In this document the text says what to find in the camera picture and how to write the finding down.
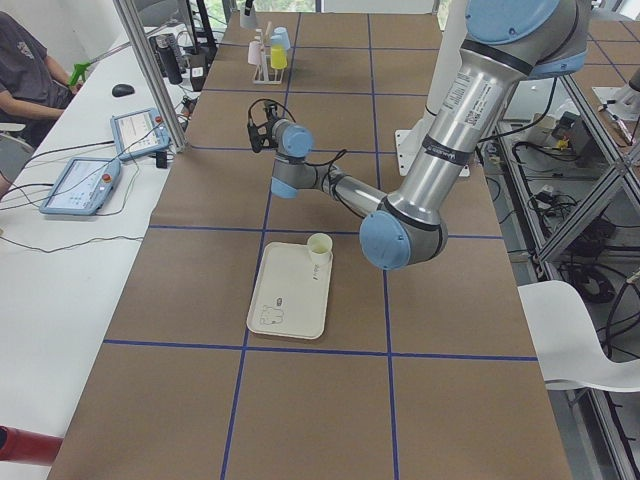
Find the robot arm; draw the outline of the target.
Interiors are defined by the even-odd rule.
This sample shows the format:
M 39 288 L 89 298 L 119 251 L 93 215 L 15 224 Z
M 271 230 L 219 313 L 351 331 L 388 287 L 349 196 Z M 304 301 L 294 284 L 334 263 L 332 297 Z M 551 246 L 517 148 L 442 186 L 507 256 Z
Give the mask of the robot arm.
M 254 10 L 254 0 L 246 0 L 244 12 L 246 16 L 249 16 L 251 12 Z
M 588 1 L 454 1 L 438 57 L 457 73 L 428 124 L 399 188 L 385 193 L 332 162 L 311 164 L 311 132 L 278 102 L 264 100 L 266 120 L 247 120 L 254 152 L 275 152 L 272 194 L 293 198 L 317 189 L 361 216 L 359 240 L 370 263 L 396 270 L 429 261 L 448 233 L 440 207 L 507 97 L 524 80 L 582 68 L 592 6 Z

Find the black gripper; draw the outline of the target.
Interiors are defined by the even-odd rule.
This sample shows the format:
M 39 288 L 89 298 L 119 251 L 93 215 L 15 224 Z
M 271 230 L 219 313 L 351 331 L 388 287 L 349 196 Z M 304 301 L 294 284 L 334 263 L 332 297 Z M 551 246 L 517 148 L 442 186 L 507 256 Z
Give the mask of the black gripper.
M 253 102 L 247 109 L 247 132 L 251 149 L 254 153 L 260 153 L 264 148 L 276 149 L 278 143 L 275 140 L 275 125 L 285 119 L 286 115 L 293 119 L 293 115 L 280 102 L 262 102 L 266 120 L 257 125 L 252 116 L 252 110 L 256 105 L 257 102 Z

